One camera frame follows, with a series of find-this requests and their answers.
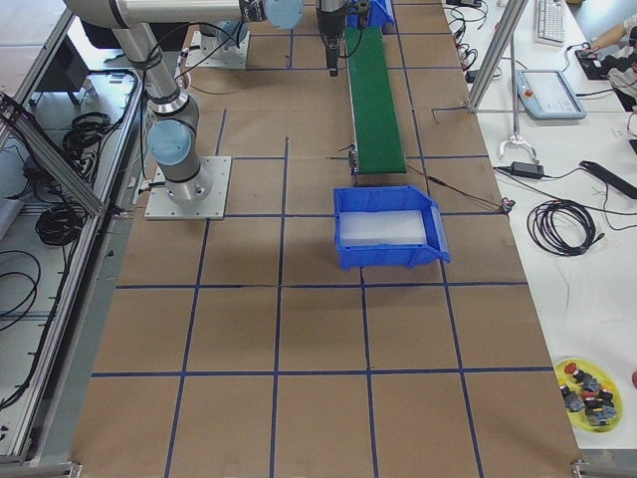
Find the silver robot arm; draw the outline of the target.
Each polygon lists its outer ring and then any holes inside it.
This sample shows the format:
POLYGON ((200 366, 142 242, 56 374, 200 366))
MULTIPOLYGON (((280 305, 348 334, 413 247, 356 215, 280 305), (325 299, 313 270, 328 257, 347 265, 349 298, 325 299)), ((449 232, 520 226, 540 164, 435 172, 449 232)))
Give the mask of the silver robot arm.
POLYGON ((292 30, 304 14, 302 1, 68 1, 66 6, 83 21, 112 30, 128 61, 145 75, 148 106, 156 115, 147 149, 164 175, 167 194, 177 201, 205 197, 213 179, 195 150, 198 106, 163 60, 150 25, 185 22, 212 29, 225 20, 241 26, 267 21, 292 30))

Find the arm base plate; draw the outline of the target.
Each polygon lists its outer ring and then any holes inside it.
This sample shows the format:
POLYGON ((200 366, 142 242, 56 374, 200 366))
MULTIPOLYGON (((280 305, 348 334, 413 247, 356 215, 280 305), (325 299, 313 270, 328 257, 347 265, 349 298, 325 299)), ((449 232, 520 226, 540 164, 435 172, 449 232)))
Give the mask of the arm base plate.
POLYGON ((196 177, 175 183, 167 180, 160 166, 145 207, 149 220, 222 220, 225 215, 231 175, 230 156, 200 156, 200 170, 196 177))
POLYGON ((185 50, 185 68, 244 70, 247 66, 250 33, 237 21, 223 21, 218 29, 204 27, 193 33, 185 50))

